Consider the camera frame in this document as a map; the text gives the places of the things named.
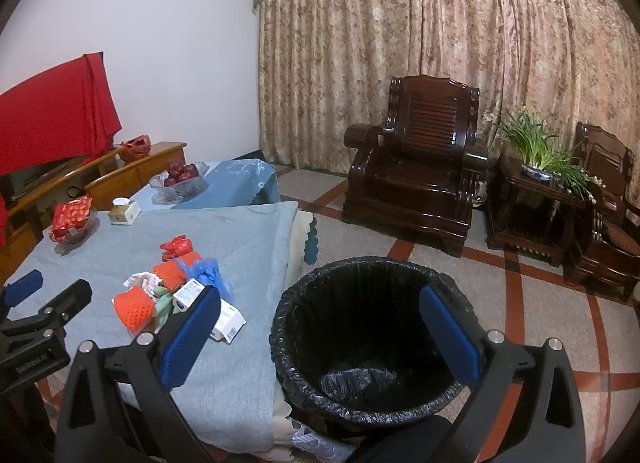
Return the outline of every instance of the blue tablecloth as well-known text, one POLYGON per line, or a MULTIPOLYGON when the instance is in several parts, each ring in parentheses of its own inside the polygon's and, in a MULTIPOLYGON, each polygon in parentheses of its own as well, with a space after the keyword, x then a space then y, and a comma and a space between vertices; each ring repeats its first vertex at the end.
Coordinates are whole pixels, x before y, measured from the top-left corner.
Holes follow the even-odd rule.
POLYGON ((280 200, 276 170, 262 160, 225 160, 204 178, 209 187, 176 209, 236 207, 277 203, 280 200))

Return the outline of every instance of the red gift box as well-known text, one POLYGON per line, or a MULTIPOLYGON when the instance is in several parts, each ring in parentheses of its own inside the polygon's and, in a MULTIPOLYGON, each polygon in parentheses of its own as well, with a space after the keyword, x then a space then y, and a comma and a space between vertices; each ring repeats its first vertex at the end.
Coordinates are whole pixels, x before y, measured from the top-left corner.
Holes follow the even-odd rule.
POLYGON ((91 214, 91 201, 91 196, 82 196, 82 198, 74 199, 69 203, 58 205, 53 214, 49 237, 62 243, 69 229, 80 230, 84 228, 91 214))

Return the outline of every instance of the red cloth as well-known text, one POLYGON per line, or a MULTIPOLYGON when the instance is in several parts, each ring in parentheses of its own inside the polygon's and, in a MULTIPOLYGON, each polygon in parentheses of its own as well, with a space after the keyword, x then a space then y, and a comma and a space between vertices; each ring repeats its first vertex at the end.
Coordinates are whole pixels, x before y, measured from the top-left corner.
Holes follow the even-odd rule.
MULTIPOLYGON (((121 128, 100 54, 82 55, 0 95, 0 176, 73 156, 98 158, 121 128)), ((0 245, 3 211, 0 198, 0 245)))

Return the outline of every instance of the wooden armchair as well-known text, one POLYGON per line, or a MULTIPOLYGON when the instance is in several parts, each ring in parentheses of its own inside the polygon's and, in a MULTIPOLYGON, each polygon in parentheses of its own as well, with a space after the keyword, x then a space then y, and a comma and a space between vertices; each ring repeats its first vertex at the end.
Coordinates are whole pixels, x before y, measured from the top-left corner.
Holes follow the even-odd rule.
POLYGON ((632 152, 600 126, 578 122, 575 141, 581 165, 604 182, 590 185, 596 204, 577 221, 575 241, 564 260, 564 278, 580 284, 593 276, 622 289, 623 299, 640 279, 640 209, 626 199, 634 166, 632 152))
POLYGON ((358 149, 344 220, 431 234, 460 257, 486 172, 486 147, 476 144, 478 100, 477 88, 449 78, 394 77, 386 121, 344 134, 345 146, 358 149))

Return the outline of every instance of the armchair backrest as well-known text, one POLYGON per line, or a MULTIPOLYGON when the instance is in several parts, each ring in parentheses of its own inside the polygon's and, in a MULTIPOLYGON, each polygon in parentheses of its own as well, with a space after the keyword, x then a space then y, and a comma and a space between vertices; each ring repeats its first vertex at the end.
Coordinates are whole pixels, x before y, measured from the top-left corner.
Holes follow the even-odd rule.
POLYGON ((459 166, 465 144, 476 141, 479 94, 450 78, 394 77, 385 134, 402 156, 459 166))
POLYGON ((603 192, 611 203, 607 205, 607 217, 618 224, 622 223, 625 216, 624 199, 634 168, 633 153, 616 135, 607 133, 600 126, 582 122, 575 126, 575 143, 580 164, 606 185, 603 192))

